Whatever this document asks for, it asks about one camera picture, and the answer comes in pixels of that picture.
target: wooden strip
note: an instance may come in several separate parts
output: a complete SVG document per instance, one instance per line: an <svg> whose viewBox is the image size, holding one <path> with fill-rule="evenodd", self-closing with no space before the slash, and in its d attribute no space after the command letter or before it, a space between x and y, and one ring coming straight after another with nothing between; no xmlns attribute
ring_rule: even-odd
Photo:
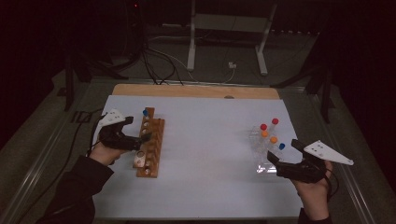
<svg viewBox="0 0 396 224"><path fill-rule="evenodd" d="M253 87L173 86L118 84L113 95L205 97L235 99L279 99L276 89Z"/></svg>
<svg viewBox="0 0 396 224"><path fill-rule="evenodd" d="M137 168L137 177L153 177L158 176L160 168L161 147L163 143L163 127L164 119L154 118L154 107L146 107L147 115L142 119L140 127L140 136L145 133L151 133L151 139L144 143L140 150L134 156L134 168ZM139 152L143 152L144 156L139 156Z"/></svg>

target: metal stand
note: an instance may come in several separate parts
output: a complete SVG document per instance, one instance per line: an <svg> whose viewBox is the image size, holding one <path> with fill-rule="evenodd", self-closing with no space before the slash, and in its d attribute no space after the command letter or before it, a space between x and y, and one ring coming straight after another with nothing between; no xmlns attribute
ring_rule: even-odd
<svg viewBox="0 0 396 224"><path fill-rule="evenodd" d="M190 36L190 49L189 58L187 60L187 70L192 72L195 64L195 29L211 29L211 30L230 30L230 31L243 31L243 32L262 32L262 42L256 46L255 51L257 55L257 62L260 67L260 74L262 76L268 75L267 66L265 64L264 56L262 54L267 41L268 35L271 30L272 21L276 12L276 3L273 3L268 18L250 18L250 17L234 17L234 16L216 16L197 14L195 12L195 0L191 0L191 36ZM234 20L230 29L227 27L227 19Z"/></svg>

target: wooden block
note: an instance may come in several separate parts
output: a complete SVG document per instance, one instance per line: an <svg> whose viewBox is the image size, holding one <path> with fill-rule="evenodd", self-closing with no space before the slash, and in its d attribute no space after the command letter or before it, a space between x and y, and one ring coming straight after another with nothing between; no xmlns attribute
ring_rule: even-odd
<svg viewBox="0 0 396 224"><path fill-rule="evenodd" d="M146 107L140 127L140 136L151 133L151 139L144 143L134 156L137 177L157 177L160 168L161 147L165 120L154 118L154 108Z"/></svg>

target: person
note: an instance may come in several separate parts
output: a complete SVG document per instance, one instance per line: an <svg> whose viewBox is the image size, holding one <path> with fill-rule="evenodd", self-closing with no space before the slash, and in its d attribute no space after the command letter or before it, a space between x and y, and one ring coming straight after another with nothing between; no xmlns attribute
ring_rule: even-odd
<svg viewBox="0 0 396 224"><path fill-rule="evenodd" d="M105 147L99 142L89 157L79 157L72 170L62 176L44 216L36 224L92 223L95 213L92 195L99 193L114 174L108 165L124 152L126 150ZM332 164L329 161L325 163L329 170L326 176L330 178ZM291 182L304 206L298 224L331 224L325 179L315 184Z"/></svg>

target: dark background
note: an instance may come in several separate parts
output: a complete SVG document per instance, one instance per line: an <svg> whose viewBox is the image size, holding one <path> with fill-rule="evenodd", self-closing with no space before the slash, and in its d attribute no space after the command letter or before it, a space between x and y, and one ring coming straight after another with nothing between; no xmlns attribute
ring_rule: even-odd
<svg viewBox="0 0 396 224"><path fill-rule="evenodd" d="M51 78L64 69L64 50L78 46L98 59L120 54L119 46L99 32L100 24L117 20L124 7L135 1L1 1L0 49L3 124L0 147L18 130L52 90ZM396 191L391 171L394 161L395 95L393 94L396 8L391 1L278 1L273 29L317 34L307 64L325 62L333 73L351 114L373 151L389 183ZM197 1L197 10L219 14L264 15L264 1ZM186 25L190 1L140 1L144 21ZM101 11L102 17L95 14Z"/></svg>

